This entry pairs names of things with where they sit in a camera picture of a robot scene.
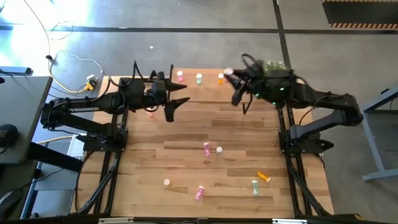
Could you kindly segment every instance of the gray floor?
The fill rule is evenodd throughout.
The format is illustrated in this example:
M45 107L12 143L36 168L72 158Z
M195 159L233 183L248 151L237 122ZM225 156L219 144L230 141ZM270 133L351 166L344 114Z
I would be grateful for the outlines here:
M46 27L62 21L95 27L277 27L272 0L28 2ZM318 0L279 0L279 5L286 29L330 29ZM29 66L35 70L34 75L47 75L47 61L44 58L48 54L47 40L23 2L8 0L0 13L0 24L26 24L16 26L12 31L0 31L0 42L6 43L0 45L0 64ZM54 38L60 35L59 32L51 34ZM396 35L289 34L286 39L293 68L316 89L348 92L359 103L365 103L384 89L398 86ZM131 74L133 60L137 60L144 73L152 69L168 71L171 63L185 68L243 68L240 61L242 53L264 60L282 60L278 34L74 32L64 40L53 40L51 47L52 55L57 49L64 49L83 58L95 59L107 75ZM92 73L99 74L94 64L67 57L61 52L53 67L53 74L74 90ZM65 96L54 89L50 93ZM315 118L320 118L328 112L315 110L313 114ZM359 213L367 220L396 222L398 178L368 184L362 181L361 175L376 171L362 126L337 127L325 131L322 136L335 143L335 147L325 153L326 174L335 213ZM38 127L34 141L51 137L52 133ZM62 146L64 143L53 148L63 151L66 147ZM388 152L384 156L389 167L394 166L397 154ZM72 194L70 183L75 180L71 174L59 175L63 176L54 175L48 179L49 182L38 186L41 206L37 203L34 212L42 216L67 212ZM69 187L61 189L54 182ZM59 206L49 209L47 203L43 203L48 202L49 198L56 198Z

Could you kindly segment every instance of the yellow plug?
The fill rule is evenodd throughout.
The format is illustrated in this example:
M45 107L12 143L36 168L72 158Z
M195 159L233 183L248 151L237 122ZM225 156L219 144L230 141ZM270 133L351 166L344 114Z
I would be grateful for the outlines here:
M88 82L86 82L85 90L91 91L91 90L94 90L94 87L95 87L95 82L88 81Z

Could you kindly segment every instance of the wooden tabletop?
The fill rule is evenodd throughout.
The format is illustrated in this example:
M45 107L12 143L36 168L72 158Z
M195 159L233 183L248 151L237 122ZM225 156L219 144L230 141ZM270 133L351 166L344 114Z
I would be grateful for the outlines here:
M178 108L173 123L165 121L163 110L157 110L153 118L144 110L129 113L129 136L119 166L112 216L293 217L274 107L257 101L243 115L241 106L230 105L228 95L232 89L219 96L209 94L221 93L220 87L228 88L218 86L217 79L214 85L205 78L221 70L176 68L173 75L179 70L184 72L183 83L188 88L173 93L172 98L189 96L193 100ZM196 73L203 74L201 87L195 86ZM304 112L306 110L294 110L296 119ZM311 120L309 114L303 122ZM111 115L96 112L94 121L110 122ZM210 157L205 156L204 142L210 143ZM223 148L221 154L215 153L217 146ZM103 152L95 152L85 163L78 189L79 206L98 185L103 157ZM321 161L314 155L303 155L303 163L308 187L324 208L333 213ZM259 179L257 171L270 176L271 180L266 183ZM164 185L165 179L170 180L169 186ZM253 195L252 180L259 181L258 196ZM196 201L200 185L205 190L203 198ZM301 192L298 196L304 208Z

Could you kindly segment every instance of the desk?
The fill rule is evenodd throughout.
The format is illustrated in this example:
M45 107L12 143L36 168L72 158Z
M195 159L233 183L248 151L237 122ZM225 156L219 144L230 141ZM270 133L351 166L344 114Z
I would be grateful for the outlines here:
M184 72L188 88L171 98L191 97L167 123L163 110L150 118L144 110L129 113L129 136L122 154L116 182L112 216L130 217L294 217L285 157L280 153L277 130L279 120L274 107L254 100L248 113L230 105L232 88L208 83L220 70ZM203 74L203 86L193 78ZM106 87L103 82L101 90ZM212 96L210 91L218 91ZM306 110L295 110L300 118ZM106 123L111 115L96 112L94 120ZM311 116L304 119L310 122ZM205 157L203 143L210 142L211 156ZM220 155L215 147L222 146ZM104 153L95 152L80 176L78 204L82 206L98 185ZM325 171L319 158L303 155L307 184L324 208L333 213ZM271 176L265 183L257 171ZM164 186L164 179L171 185ZM252 180L259 181L259 196L253 196ZM195 201L199 185L205 193ZM298 194L303 206L302 194Z
M0 84L0 124L13 124L19 137L15 144L0 155L0 198L11 189L32 181L37 161L79 171L81 161L32 143L51 77L3 77ZM30 186L22 189L23 196L9 217L19 219Z

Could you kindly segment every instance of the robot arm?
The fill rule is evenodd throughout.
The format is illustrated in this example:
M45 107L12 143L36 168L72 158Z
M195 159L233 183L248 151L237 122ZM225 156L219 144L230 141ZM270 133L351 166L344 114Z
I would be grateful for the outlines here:
M248 65L245 57L249 57L253 64ZM276 109L285 105L291 108L316 106L334 109L331 115L310 124L292 126L290 140L305 138L336 125L356 126L362 122L363 116L354 96L316 91L303 78L296 76L293 70L273 70L265 73L264 62L254 60L246 54L243 55L243 62L247 66L245 70L227 68L224 71L225 77L235 89L231 100L233 105L238 105L242 95L249 93L272 103Z
M152 83L152 88L145 91L144 83ZM99 124L79 116L78 112L104 111L109 114L122 114L126 110L155 111L159 106L164 106L165 117L168 122L174 121L174 111L189 98L169 100L168 92L186 88L186 85L171 83L164 79L162 72L158 79L143 80L140 78L122 78L119 81L119 90L106 93L99 98L57 98L44 105L40 122L44 128L54 129L60 126L69 126L88 131L91 134L102 136L102 141L118 141L122 136L116 124ZM80 137L86 142L87 137Z

